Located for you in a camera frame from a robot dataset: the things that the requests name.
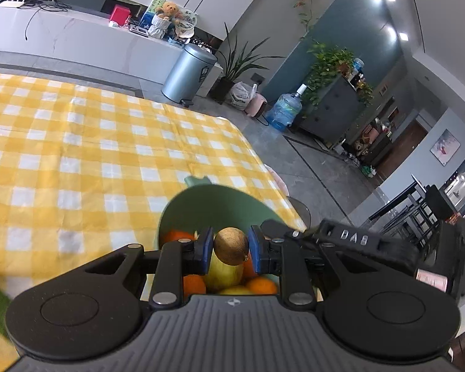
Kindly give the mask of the brown kiwi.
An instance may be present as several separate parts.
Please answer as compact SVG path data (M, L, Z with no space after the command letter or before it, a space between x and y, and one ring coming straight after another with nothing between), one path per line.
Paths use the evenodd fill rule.
M224 264L243 264L249 256L249 241L245 233L233 227L223 228L214 238L214 252Z

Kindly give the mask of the orange mandarin front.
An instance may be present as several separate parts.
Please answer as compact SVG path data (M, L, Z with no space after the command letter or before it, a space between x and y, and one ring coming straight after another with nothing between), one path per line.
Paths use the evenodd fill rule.
M158 247L163 248L164 244L177 241L180 244L189 244L195 241L197 238L197 232L185 232L178 229L170 229L167 232L163 232L158 238Z

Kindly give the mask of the orange mandarin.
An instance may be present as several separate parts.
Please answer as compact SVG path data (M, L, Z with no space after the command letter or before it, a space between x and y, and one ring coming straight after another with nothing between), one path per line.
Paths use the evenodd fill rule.
M255 272L253 267L253 261L251 255L249 255L248 259L243 263L243 277L244 281L249 281L253 278L257 278L258 274Z
M192 295L205 295L206 284L202 276L188 275L183 278L184 298Z
M245 286L256 295L276 295L278 293L277 284L269 278L262 276L252 278Z
M185 232L178 229L170 229L167 232L163 232L158 238L158 247L163 248L164 244L177 241L180 244L189 244L195 241L197 238L197 232Z

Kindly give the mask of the large round yellow-green pear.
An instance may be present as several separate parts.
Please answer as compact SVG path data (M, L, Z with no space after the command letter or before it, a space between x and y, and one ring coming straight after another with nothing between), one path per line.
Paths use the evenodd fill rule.
M207 290L219 292L230 287L238 286L243 277L243 265L225 264L217 258L215 252L211 254L211 264L208 273L203 276Z

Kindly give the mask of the orange mandarin back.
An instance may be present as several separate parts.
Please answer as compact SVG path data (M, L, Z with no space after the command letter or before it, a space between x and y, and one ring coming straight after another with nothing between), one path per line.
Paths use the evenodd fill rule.
M252 278L245 286L256 295L276 295L278 293L277 284L269 278L262 276Z

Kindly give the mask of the orange mandarin far left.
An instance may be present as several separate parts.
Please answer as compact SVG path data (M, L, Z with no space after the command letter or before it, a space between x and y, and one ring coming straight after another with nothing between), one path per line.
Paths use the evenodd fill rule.
M202 276L188 275L183 278L184 298L192 295L205 295L206 284Z

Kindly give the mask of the pink stool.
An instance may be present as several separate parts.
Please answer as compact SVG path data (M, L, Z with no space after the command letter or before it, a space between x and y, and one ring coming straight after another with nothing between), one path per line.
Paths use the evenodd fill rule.
M249 101L244 109L244 112L249 117L259 117L267 106L265 97L259 93L255 93L254 97Z

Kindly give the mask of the dark grey drawer cabinet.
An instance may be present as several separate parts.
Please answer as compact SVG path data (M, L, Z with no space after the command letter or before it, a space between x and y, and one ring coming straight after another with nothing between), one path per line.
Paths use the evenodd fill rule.
M318 97L318 105L305 105L292 127L325 143L327 148L333 148L346 137L351 125L365 110L365 104L342 76L321 91Z

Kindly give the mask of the blue water jug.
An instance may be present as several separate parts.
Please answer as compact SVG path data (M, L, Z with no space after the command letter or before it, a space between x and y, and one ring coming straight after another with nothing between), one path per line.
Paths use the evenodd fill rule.
M267 123L279 131L285 131L292 125L302 109L302 95L307 85L301 84L293 93L280 95L274 106L266 112Z

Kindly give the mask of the yellow checkered tablecloth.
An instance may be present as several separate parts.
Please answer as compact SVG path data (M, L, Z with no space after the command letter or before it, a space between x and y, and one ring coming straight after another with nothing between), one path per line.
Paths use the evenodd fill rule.
M131 243L189 175L301 218L230 121L94 87L0 74L0 288L16 296Z

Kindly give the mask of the white plastic bag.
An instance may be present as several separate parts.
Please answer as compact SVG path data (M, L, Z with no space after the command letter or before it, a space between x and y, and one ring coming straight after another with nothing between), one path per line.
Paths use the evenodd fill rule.
M233 108L243 111L255 97L258 85L249 85L244 82L235 83L226 96L226 103Z

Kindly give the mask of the potted long-leaf plant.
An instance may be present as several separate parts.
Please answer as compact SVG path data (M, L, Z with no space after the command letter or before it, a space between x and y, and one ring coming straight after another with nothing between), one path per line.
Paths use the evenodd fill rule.
M231 36L227 24L224 24L224 28L226 31L224 43L226 44L228 52L224 53L221 50L216 51L216 54L218 54L223 61L222 76L209 92L211 99L219 104L224 103L235 81L243 75L244 72L249 70L268 70L267 66L260 64L262 60L283 59L281 55L264 55L258 53L259 48L270 40L269 37L262 39L256 45L249 46L249 42L246 42L242 47L239 47L237 34Z

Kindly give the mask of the trailing green pothos plant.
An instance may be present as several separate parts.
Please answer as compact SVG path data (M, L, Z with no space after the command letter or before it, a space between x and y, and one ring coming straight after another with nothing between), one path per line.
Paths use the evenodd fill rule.
M353 67L354 53L347 48L326 45L318 41L314 41L307 52L315 60L304 80L307 90L303 95L303 103L316 106L319 101L319 93L338 76L345 76Z

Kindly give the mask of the teddy bear toy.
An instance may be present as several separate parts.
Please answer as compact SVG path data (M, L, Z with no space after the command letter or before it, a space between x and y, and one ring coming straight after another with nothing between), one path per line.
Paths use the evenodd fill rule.
M155 39L177 39L177 24L181 19L182 7L174 2L164 1L156 8L148 35Z

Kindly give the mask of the red box on counter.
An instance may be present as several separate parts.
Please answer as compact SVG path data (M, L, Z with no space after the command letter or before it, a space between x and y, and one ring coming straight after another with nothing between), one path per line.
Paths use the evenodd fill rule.
M132 16L131 10L122 5L116 5L109 17L110 27L123 27Z

